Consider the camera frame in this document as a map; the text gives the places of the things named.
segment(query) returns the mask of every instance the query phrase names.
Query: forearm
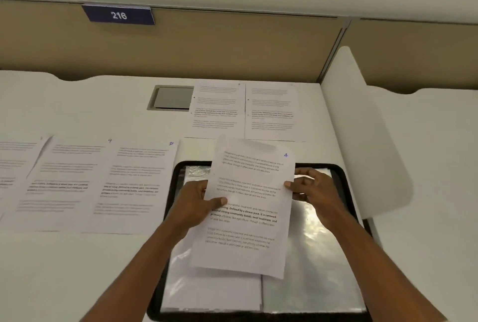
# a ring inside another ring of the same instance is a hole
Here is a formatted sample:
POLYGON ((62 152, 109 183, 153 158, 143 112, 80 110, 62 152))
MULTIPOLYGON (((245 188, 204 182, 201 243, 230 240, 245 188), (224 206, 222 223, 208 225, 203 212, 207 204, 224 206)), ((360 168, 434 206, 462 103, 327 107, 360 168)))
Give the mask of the forearm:
POLYGON ((183 236, 163 222, 81 321, 141 322, 164 265, 183 236))
POLYGON ((350 214, 339 213, 332 232, 349 261, 374 322, 445 320, 350 214))

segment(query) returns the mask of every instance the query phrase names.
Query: desk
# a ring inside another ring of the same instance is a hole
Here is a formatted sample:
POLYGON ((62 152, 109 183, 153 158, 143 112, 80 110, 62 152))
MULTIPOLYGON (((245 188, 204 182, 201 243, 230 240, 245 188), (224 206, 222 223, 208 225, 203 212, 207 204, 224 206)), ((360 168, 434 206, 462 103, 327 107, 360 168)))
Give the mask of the desk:
MULTIPOLYGON (((147 111, 157 84, 194 79, 99 76, 64 82, 47 73, 0 71, 0 137, 120 138, 141 144, 181 138, 187 112, 147 111)), ((297 162, 345 169, 319 84, 296 84, 308 142, 288 142, 297 162)), ((182 139, 176 163, 210 161, 215 141, 182 139)), ((0 321, 82 317, 145 241, 140 235, 0 233, 0 321)))
POLYGON ((414 183, 408 206, 373 218, 375 239, 450 321, 476 321, 478 91, 369 94, 414 183))

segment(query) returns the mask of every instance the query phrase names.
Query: brown fabric panel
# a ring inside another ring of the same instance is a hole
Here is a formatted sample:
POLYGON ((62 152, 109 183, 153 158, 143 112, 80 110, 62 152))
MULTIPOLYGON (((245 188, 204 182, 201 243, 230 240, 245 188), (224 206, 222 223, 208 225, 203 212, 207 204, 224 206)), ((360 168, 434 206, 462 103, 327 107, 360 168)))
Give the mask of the brown fabric panel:
POLYGON ((369 85, 478 89, 478 25, 353 20, 344 45, 369 85))
POLYGON ((315 82, 341 20, 153 9, 155 26, 92 23, 79 4, 0 1, 0 68, 315 82))

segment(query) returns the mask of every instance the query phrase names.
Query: person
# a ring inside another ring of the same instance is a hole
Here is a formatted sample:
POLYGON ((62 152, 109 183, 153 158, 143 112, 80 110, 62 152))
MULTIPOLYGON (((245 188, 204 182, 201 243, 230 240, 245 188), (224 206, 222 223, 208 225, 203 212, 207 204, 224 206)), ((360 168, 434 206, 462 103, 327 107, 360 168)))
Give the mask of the person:
MULTIPOLYGON (((321 223, 342 247, 374 322, 444 322, 435 308, 403 275, 343 206, 331 177, 298 168, 284 187, 295 200, 312 204, 321 223)), ((141 322, 173 247, 189 228, 202 222, 226 198, 204 200, 207 180, 187 182, 164 222, 129 265, 81 319, 82 322, 141 322)))

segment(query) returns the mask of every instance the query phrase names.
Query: hand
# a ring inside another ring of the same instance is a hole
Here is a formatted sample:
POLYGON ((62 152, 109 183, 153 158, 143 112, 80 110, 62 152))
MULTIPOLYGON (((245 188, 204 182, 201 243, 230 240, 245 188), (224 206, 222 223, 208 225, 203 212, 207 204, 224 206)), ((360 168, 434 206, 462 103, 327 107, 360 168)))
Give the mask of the hand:
POLYGON ((284 186, 292 191, 292 198, 307 201, 315 208, 320 222, 329 230, 340 213, 346 211, 332 178, 313 168, 296 168, 296 175, 308 175, 313 179, 302 176, 293 182, 285 181, 284 186))
POLYGON ((199 225, 213 209, 228 202, 225 197, 204 200, 207 180, 189 181, 179 192, 164 222, 169 223, 184 238, 189 228, 199 225))

